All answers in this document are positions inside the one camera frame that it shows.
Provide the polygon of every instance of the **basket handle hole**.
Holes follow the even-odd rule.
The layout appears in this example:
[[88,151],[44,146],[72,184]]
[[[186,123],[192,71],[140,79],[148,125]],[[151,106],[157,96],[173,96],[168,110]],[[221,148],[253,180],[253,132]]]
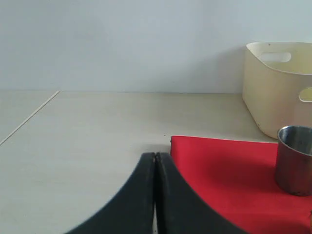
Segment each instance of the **basket handle hole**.
[[312,87],[302,90],[299,94],[299,99],[302,102],[312,102]]
[[292,58],[291,53],[263,53],[260,56],[260,59],[263,62],[289,62]]

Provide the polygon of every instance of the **white wall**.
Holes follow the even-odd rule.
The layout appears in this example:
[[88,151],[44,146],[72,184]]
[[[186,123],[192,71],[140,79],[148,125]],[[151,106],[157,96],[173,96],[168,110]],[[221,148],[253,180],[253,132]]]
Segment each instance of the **white wall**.
[[240,92],[243,46],[312,41],[311,0],[0,0],[0,89]]

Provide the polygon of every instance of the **storage bin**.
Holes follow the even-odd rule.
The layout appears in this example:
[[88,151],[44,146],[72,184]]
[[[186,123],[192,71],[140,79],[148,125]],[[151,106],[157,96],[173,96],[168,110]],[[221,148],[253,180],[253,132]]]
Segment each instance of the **storage bin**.
[[260,130],[273,138],[286,125],[312,127],[312,44],[248,44],[243,99]]

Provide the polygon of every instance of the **red napkin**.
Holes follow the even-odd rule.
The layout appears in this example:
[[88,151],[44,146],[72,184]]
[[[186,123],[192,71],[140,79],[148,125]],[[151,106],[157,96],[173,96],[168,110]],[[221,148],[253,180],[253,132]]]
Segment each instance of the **red napkin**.
[[309,234],[312,196],[274,181],[277,144],[171,138],[171,156],[188,184],[213,209],[252,234]]

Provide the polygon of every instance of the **metal cup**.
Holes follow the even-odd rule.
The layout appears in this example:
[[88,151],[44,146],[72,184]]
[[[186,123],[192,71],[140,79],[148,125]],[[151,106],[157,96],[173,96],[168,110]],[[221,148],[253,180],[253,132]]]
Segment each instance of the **metal cup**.
[[277,133],[275,180],[297,196],[312,194],[312,128],[286,126]]

